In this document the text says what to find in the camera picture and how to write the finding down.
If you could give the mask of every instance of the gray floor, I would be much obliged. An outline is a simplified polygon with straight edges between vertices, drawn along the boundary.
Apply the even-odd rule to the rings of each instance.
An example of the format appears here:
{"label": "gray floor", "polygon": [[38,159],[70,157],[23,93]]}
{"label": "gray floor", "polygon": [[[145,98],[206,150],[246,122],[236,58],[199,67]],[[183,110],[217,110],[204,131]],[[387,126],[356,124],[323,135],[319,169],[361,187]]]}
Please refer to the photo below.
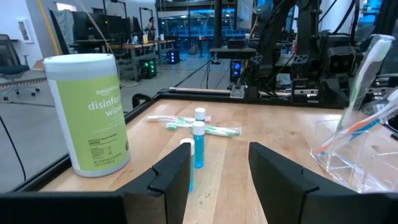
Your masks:
{"label": "gray floor", "polygon": [[[142,80],[139,83],[124,80],[125,86],[138,85],[122,88],[124,111],[132,110],[131,98],[134,94],[154,96],[160,89],[175,86],[189,76],[179,87],[200,88],[206,70],[204,64],[207,62],[207,56],[185,58],[176,65],[158,65],[158,75],[150,80]],[[229,85],[229,72],[226,72],[228,66],[228,60],[222,60],[221,65],[210,66],[208,88],[215,88],[217,83],[220,83],[217,89],[226,89]],[[24,75],[24,79],[44,76],[44,72],[30,71]],[[49,86],[47,82],[34,86],[40,88],[40,93],[36,96],[11,94],[8,102],[0,98],[0,116],[14,140],[28,178],[67,153]],[[201,87],[206,88],[206,78]],[[0,126],[0,150],[0,192],[6,192],[22,183],[23,175],[2,126]]]}

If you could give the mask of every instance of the acrylic organizer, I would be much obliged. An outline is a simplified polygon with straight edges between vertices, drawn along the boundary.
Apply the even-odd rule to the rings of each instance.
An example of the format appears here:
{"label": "acrylic organizer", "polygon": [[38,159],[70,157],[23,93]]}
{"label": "acrylic organizer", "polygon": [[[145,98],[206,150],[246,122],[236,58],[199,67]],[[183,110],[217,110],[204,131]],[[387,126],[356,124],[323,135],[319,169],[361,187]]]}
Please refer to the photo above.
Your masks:
{"label": "acrylic organizer", "polygon": [[[377,124],[370,131],[343,136],[335,134],[338,122],[316,123],[311,156],[341,185],[358,193],[398,192],[398,142],[389,131],[379,131],[384,127]],[[331,136],[330,147],[316,154]]]}

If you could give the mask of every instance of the office chair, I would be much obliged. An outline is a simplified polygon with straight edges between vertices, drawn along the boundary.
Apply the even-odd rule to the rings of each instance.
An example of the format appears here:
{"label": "office chair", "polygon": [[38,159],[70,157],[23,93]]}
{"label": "office chair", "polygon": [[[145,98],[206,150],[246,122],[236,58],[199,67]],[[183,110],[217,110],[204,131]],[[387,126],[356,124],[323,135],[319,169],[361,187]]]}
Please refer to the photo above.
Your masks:
{"label": "office chair", "polygon": [[6,95],[11,91],[15,91],[19,95],[20,91],[25,91],[30,93],[32,96],[36,95],[36,92],[40,89],[34,86],[19,86],[15,79],[22,77],[23,73],[29,71],[29,66],[27,65],[26,55],[25,64],[21,65],[17,52],[8,35],[0,34],[0,78],[5,80],[11,80],[11,86],[3,91],[4,100],[8,100]]}

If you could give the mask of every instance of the disinfecting wipes canister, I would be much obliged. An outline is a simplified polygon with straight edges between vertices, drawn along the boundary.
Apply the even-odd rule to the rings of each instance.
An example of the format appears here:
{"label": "disinfecting wipes canister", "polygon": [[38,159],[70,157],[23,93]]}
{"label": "disinfecting wipes canister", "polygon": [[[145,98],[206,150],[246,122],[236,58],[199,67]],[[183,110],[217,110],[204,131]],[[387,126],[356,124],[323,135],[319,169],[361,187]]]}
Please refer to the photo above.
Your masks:
{"label": "disinfecting wipes canister", "polygon": [[75,172],[99,177],[126,165],[129,143],[113,55],[49,57],[44,69]]}

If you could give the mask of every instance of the person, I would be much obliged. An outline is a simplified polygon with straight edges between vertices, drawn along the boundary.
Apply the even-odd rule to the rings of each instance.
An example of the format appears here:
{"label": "person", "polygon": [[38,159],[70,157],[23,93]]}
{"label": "person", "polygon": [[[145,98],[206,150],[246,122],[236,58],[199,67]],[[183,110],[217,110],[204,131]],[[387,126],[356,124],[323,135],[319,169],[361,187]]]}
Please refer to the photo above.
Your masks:
{"label": "person", "polygon": [[148,26],[147,28],[149,29],[148,35],[155,37],[155,18],[152,16],[149,18]]}

